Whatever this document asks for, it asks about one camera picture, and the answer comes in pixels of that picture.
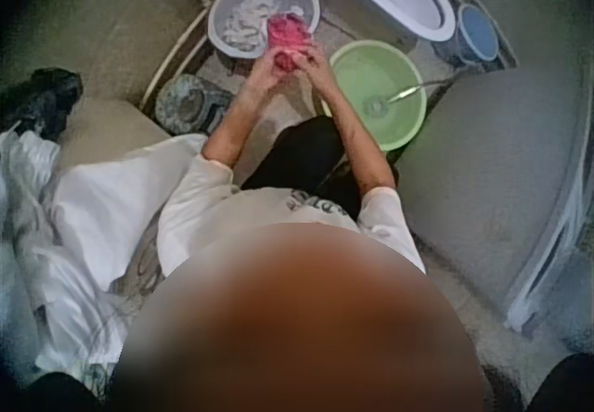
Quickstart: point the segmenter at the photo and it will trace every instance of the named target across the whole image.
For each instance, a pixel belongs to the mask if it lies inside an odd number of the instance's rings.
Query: white fabric
[[[178,136],[121,161],[74,166],[60,177],[52,220],[62,243],[102,290],[125,273],[150,219],[205,139]]]
[[[118,361],[133,318],[106,291],[205,138],[179,136],[61,176],[51,212],[63,246],[35,249],[44,264],[35,281],[46,318],[38,367],[80,378],[89,365]]]
[[[41,194],[52,174],[59,146],[26,132],[0,135],[0,337],[2,356],[15,379],[32,380],[40,349],[33,315],[43,293],[38,252],[51,238]]]
[[[357,223],[335,203],[302,191],[266,187],[241,191],[233,172],[198,156],[161,213],[157,249],[169,276],[194,252],[261,225],[319,222],[361,232],[425,267],[408,231],[396,191],[380,187],[362,201]]]

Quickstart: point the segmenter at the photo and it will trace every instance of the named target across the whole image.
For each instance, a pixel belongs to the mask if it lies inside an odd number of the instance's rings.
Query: white laundry
[[[70,168],[58,179],[51,200],[54,227],[40,198],[58,145],[28,133],[20,141],[11,136],[15,147],[7,153],[3,139],[3,176],[10,169],[15,178],[0,180],[0,200],[10,193],[11,206],[22,200],[23,207],[12,219],[19,229],[17,259],[7,252],[12,247],[0,248],[0,325],[3,343],[16,356],[12,366],[31,367],[34,361],[42,371],[75,378],[92,365],[109,371],[133,318],[123,313],[123,300],[107,293],[107,287],[125,272],[149,220],[168,200],[206,136],[183,135],[120,161]],[[35,316],[40,309],[44,314]],[[15,339],[19,335],[28,340]]]
[[[226,20],[223,41],[244,52],[255,50],[265,44],[266,20],[278,8],[275,0],[243,0]]]

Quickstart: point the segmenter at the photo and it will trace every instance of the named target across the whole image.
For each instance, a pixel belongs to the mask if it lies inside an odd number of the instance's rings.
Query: blue bucket
[[[441,59],[458,67],[494,60],[499,41],[491,19],[476,6],[464,4],[458,9],[458,27],[452,39],[434,43],[433,48]]]

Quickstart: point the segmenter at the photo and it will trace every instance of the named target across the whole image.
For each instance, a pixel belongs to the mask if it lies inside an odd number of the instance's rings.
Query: black pants
[[[333,201],[356,219],[361,210],[361,196],[353,173],[332,173],[343,155],[344,146],[334,121],[315,117],[281,132],[242,189],[299,189]],[[397,173],[393,172],[397,182]]]

